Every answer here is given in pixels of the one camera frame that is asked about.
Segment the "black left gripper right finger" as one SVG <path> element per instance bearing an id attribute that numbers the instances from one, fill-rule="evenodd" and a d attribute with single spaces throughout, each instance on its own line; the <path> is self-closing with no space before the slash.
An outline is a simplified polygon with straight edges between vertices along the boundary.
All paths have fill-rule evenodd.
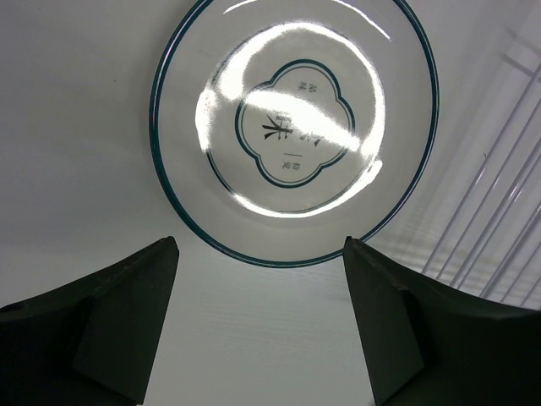
<path id="1" fill-rule="evenodd" d="M 539 404 L 537 310 L 463 293 L 359 239 L 342 257 L 376 404 Z"/>

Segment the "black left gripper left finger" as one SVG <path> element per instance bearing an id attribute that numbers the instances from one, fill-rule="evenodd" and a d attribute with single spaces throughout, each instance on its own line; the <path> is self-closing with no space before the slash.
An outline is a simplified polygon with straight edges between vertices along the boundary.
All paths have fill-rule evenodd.
<path id="1" fill-rule="evenodd" d="M 174 237 L 1 309 L 3 405 L 141 405 L 178 269 Z"/>

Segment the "white plate with black rings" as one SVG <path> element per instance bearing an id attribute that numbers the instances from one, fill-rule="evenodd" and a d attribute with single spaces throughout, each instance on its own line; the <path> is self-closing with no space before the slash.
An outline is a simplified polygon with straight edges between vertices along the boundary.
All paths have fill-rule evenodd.
<path id="1" fill-rule="evenodd" d="M 212 248 L 312 266 L 401 210 L 439 112 L 405 1 L 198 1 L 156 70 L 150 150 L 173 210 Z"/>

